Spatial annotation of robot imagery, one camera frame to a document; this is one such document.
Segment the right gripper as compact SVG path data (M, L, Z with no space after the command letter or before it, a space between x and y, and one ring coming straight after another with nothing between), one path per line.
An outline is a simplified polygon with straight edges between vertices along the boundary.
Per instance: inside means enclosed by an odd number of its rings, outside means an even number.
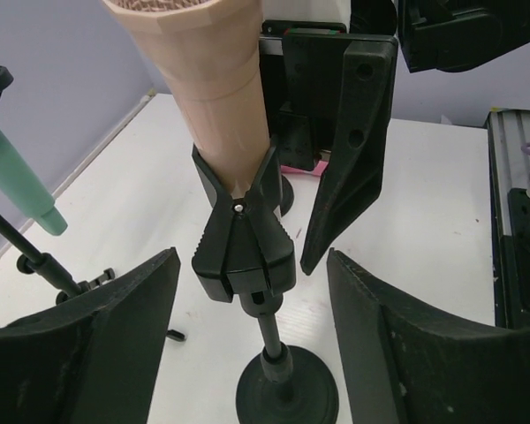
M300 259L308 276L382 190L398 41L365 35L343 54L345 34L345 24L326 21L261 25L261 84L281 164L314 170L334 137Z

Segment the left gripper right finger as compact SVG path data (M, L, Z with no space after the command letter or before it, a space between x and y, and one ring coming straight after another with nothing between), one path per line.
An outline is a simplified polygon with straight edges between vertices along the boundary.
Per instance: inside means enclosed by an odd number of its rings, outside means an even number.
M331 250L329 294L356 423L530 423L530 327L433 307Z

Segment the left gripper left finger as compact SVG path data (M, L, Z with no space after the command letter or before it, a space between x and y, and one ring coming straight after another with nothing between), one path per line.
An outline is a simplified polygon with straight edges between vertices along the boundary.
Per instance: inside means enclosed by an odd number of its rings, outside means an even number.
M0 423L144 423L175 299L175 248L0 328Z

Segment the pink toy microphone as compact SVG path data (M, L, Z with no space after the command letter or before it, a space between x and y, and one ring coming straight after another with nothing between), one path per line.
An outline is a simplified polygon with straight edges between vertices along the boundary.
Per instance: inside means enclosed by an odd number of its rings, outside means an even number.
M308 175L313 176L315 178L319 178L322 173L326 170L328 163L325 161L319 161L313 170L302 170L299 168L291 167L288 165L282 165L281 166L281 172L283 174L301 174L301 175Z

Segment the black round-base clip stand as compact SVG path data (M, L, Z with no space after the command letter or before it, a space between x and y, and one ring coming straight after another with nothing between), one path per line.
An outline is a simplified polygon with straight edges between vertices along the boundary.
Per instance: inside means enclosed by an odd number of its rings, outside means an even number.
M276 312L296 284L294 244L280 222L283 178L276 148L269 148L246 194L231 196L202 158L193 162L212 212L192 267L214 301L239 299L256 319L264 346L245 367L236 390L241 423L334 423L337 384L313 352L281 341Z

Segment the beige microphone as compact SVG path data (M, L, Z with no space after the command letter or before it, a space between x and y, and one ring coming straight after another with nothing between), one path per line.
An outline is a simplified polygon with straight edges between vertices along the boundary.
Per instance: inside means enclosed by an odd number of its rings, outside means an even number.
M107 1L162 74L194 145L235 198L267 153L259 1Z

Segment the green toy microphone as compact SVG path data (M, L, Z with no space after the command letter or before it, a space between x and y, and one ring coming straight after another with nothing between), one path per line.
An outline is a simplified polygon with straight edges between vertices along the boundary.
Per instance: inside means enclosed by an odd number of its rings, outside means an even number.
M0 129L0 191L27 218L60 236L68 227L55 200Z

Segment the black tripod shock-mount stand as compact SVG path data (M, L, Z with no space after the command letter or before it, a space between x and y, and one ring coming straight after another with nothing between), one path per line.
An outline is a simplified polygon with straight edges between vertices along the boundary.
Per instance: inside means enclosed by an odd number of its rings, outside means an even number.
M13 77L9 70L0 65L0 99L4 90L12 82ZM37 274L51 286L58 289L56 298L58 305L80 294L97 289L103 284L114 280L116 277L114 269L108 268L93 280L80 283L76 282L71 273L51 254L38 250L37 247L27 240L1 214L0 234L21 252L21 256L17 260L17 269L20 273L25 275Z

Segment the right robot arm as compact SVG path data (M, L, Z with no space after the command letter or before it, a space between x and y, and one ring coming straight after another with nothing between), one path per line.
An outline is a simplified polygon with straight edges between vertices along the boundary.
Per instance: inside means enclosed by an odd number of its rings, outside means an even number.
M340 19L270 18L260 71L281 164L318 171L299 261L311 274L382 190L396 67L466 72L530 42L530 1L350 1Z

